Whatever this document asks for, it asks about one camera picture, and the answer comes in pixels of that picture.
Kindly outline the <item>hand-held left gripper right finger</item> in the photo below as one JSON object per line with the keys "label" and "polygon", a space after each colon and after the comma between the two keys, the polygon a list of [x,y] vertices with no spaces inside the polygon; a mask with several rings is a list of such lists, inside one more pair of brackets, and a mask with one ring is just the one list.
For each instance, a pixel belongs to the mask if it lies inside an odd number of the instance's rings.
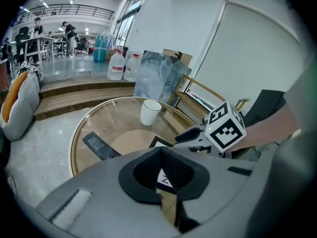
{"label": "hand-held left gripper right finger", "polygon": [[169,213],[173,227],[164,227],[164,238],[244,238],[255,206],[243,203],[242,191],[256,174],[258,162],[224,159],[162,148],[162,168],[176,190]]}

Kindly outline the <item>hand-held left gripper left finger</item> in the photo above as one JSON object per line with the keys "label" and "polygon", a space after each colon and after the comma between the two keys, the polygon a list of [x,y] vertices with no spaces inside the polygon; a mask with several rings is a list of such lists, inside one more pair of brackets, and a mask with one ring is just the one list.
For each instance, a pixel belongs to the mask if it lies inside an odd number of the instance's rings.
{"label": "hand-held left gripper left finger", "polygon": [[148,150],[98,162],[69,179],[37,206],[47,220],[80,238],[174,238],[160,205],[141,204],[121,188],[121,168]]}

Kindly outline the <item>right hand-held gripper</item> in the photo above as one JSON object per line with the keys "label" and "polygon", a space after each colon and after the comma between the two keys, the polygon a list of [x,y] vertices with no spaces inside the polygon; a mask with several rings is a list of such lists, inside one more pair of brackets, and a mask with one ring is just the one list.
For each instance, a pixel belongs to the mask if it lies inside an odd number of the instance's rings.
{"label": "right hand-held gripper", "polygon": [[235,107],[228,101],[210,111],[202,119],[175,137],[173,145],[192,152],[207,150],[223,153],[246,137],[243,119]]}

